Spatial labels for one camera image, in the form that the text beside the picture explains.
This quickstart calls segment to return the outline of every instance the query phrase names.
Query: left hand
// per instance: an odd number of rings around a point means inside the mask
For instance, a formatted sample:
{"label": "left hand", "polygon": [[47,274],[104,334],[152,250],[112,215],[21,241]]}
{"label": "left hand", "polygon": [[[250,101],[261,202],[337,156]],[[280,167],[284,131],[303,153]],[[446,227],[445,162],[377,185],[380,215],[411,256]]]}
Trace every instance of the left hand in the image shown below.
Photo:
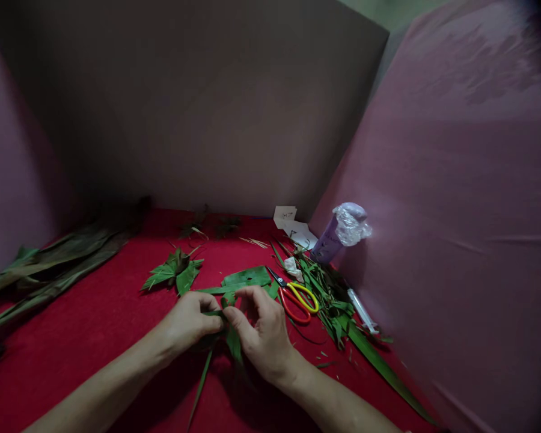
{"label": "left hand", "polygon": [[202,310],[220,309],[213,295],[188,292],[145,339],[152,341],[161,358],[161,364],[167,366],[205,335],[215,334],[223,329],[224,324],[220,317],[205,316],[201,313]]}

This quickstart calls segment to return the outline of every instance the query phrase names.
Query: purple bottle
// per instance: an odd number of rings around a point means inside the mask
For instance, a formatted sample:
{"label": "purple bottle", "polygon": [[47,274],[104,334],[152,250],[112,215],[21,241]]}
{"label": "purple bottle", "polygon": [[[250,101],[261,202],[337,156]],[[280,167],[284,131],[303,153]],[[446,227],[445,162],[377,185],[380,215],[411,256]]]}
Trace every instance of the purple bottle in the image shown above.
{"label": "purple bottle", "polygon": [[343,203],[332,210],[334,215],[311,251],[317,263],[330,263],[343,247],[352,247],[370,236],[373,229],[366,223],[367,213],[355,203]]}

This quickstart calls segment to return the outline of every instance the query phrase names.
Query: hand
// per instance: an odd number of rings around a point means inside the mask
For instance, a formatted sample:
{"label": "hand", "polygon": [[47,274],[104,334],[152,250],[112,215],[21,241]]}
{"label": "hand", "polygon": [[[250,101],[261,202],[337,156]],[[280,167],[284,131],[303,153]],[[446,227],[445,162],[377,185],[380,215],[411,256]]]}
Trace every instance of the hand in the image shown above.
{"label": "hand", "polygon": [[305,361],[289,341],[283,307],[260,286],[243,287],[236,296],[241,299],[240,310],[227,307],[223,313],[239,335],[246,356],[270,383],[279,386],[293,381],[301,360]]}
{"label": "hand", "polygon": [[176,303],[164,319],[149,332],[161,364],[167,366],[182,352],[207,334],[221,331],[224,324],[218,316],[206,316],[202,310],[217,311],[216,298],[208,293],[188,292]]}

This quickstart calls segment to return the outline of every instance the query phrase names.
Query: white tissue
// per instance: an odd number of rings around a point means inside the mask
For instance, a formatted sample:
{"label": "white tissue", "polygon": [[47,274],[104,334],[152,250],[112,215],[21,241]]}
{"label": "white tissue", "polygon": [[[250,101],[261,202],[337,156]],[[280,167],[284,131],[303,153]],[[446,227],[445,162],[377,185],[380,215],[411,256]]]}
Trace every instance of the white tissue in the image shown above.
{"label": "white tissue", "polygon": [[299,283],[304,283],[305,280],[302,278],[302,272],[300,269],[296,268],[295,258],[289,257],[284,261],[284,267],[289,275],[292,275]]}

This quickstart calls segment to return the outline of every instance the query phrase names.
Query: forearm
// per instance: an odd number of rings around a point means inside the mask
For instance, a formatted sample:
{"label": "forearm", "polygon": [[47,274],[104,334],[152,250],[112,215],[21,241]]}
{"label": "forearm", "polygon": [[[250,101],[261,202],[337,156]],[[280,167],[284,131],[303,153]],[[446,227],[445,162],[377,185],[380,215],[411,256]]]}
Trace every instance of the forearm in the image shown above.
{"label": "forearm", "polygon": [[25,432],[105,432],[164,365],[152,350],[148,336],[140,340]]}
{"label": "forearm", "polygon": [[400,433],[383,414],[307,362],[298,352],[293,375],[277,387],[301,406],[324,433]]}

